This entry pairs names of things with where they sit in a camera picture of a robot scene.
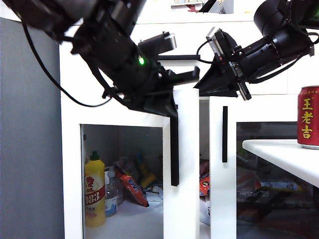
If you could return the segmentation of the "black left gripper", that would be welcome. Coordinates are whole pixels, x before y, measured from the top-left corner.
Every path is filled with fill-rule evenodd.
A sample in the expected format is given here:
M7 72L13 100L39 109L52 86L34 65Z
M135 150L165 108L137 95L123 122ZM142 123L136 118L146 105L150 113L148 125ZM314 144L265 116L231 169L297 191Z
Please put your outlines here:
M103 77L102 97L113 97L130 110L164 117L178 117L173 86L197 82L199 68L176 74L166 70L158 55L174 49L174 37L152 37L135 44L129 37L104 37L99 40L99 70Z

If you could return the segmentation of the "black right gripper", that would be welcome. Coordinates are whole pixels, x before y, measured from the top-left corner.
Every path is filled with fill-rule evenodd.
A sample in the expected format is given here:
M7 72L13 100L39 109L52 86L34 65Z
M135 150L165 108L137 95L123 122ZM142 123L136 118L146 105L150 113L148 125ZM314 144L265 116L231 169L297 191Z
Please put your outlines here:
M238 86L242 98L249 100L251 94L246 83L252 83L258 76L278 67L279 55L272 37L263 37L245 48L237 45L233 53L232 64L237 78L228 62L214 59L211 67L194 86L199 89L201 97L238 97L235 90Z

